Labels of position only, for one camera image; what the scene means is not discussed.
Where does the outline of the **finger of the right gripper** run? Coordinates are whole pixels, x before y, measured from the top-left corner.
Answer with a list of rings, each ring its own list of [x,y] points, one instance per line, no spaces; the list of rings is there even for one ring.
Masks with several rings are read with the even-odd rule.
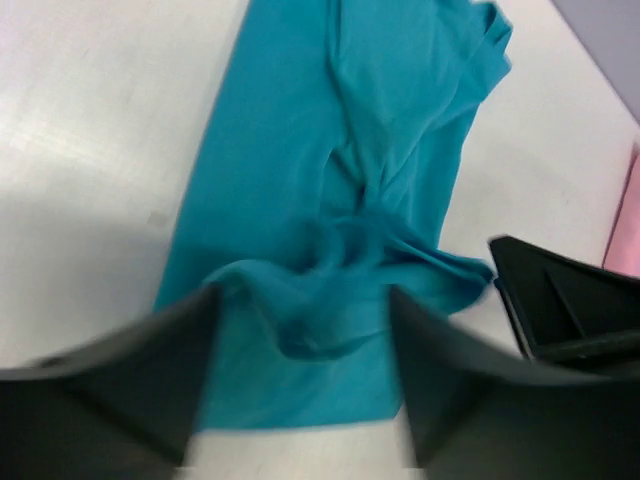
[[[489,241],[520,352],[547,363],[639,358],[639,280],[512,236]]]

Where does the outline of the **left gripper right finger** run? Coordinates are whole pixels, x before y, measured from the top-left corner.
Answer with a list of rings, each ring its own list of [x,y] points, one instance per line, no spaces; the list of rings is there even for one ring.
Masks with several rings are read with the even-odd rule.
[[[416,465],[429,479],[635,479],[639,381],[511,356],[392,288]]]

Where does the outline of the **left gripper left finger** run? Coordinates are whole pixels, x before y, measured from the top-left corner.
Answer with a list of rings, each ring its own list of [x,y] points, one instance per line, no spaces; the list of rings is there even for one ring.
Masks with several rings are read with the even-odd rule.
[[[219,326],[220,289],[1,372],[4,479],[172,479]]]

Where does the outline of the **teal t-shirt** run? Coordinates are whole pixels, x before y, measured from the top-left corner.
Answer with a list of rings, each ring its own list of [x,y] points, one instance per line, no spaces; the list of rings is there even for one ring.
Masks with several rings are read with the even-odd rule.
[[[156,297],[222,288],[201,428],[396,415],[389,288],[456,313],[493,277],[438,243],[510,36],[487,2],[249,5]]]

